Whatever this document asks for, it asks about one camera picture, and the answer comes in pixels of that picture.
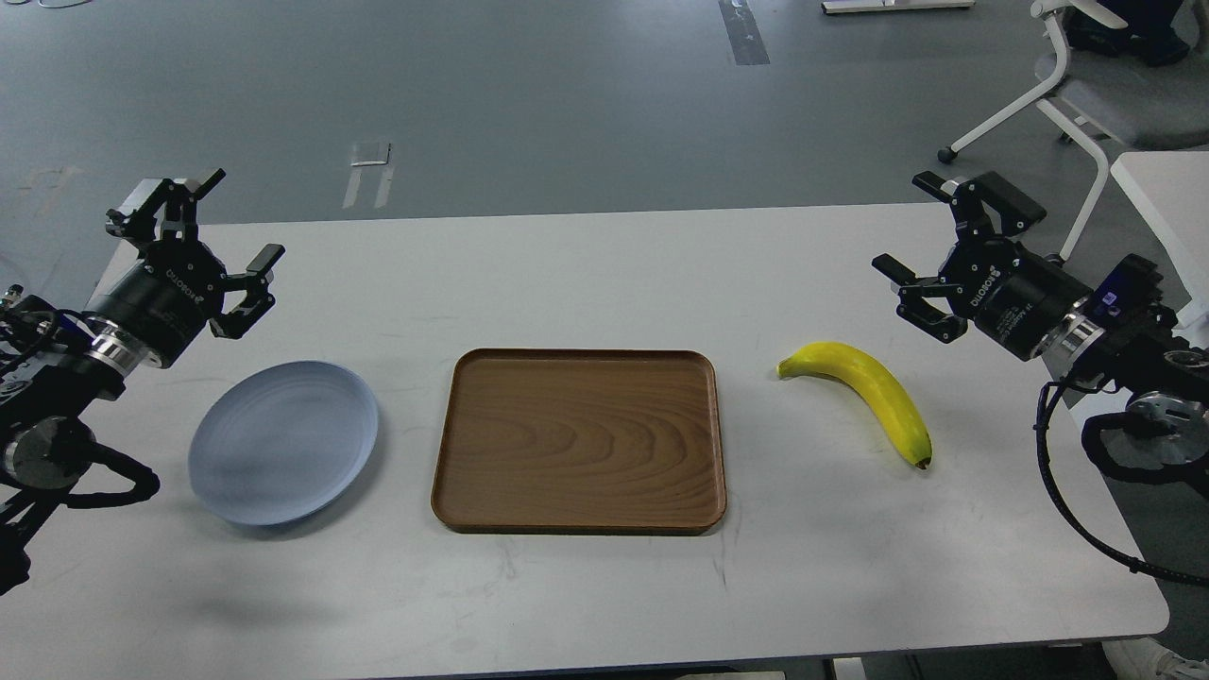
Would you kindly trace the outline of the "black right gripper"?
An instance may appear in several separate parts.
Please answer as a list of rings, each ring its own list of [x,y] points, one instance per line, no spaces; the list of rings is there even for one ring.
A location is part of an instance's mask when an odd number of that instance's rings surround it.
[[[924,171],[912,185],[951,212],[951,282],[919,277],[893,255],[877,255],[870,266],[893,286],[895,313],[941,342],[962,338],[971,321],[1018,361],[1045,352],[1064,318],[1091,296],[1087,284],[1018,244],[1046,219],[1045,207],[995,172],[945,179]],[[954,315],[929,298],[951,301]]]

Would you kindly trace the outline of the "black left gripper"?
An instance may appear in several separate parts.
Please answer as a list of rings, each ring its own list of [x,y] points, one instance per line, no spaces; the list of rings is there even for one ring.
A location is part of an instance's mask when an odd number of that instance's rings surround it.
[[[209,322],[212,335],[241,339],[268,313],[268,292],[284,244],[266,244],[245,272],[226,275],[212,249],[199,242],[197,207],[229,175],[212,169],[202,179],[143,179],[125,203],[105,212],[105,232],[145,248],[108,293],[96,296],[86,317],[116,325],[147,348],[147,362],[173,365]],[[225,311],[225,296],[242,300]]]

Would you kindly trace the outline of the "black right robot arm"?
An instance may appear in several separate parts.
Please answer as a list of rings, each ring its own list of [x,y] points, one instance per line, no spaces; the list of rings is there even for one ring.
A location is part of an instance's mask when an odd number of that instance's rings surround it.
[[[956,241],[932,277],[889,254],[873,259],[893,283],[897,315],[941,342],[973,325],[1018,361],[1047,356],[1080,390],[1123,390],[1121,413],[1083,423],[1097,468],[1116,482],[1186,484],[1205,495],[1207,351],[1175,334],[1155,263],[1127,255],[1089,287],[1022,244],[1047,213],[1002,175],[924,171],[912,184],[948,206]]]

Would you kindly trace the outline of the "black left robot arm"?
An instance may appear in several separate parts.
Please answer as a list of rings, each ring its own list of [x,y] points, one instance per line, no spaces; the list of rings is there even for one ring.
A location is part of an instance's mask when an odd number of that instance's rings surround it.
[[[83,311],[57,307],[15,284],[2,295],[2,590],[25,584],[27,543],[60,508],[147,501],[160,477],[96,439],[82,414],[117,400],[138,365],[173,365],[209,329],[239,339],[274,306],[272,267],[284,246],[266,244],[230,273],[199,240],[199,201],[222,181],[144,179],[108,211],[105,230],[133,244],[134,265]]]

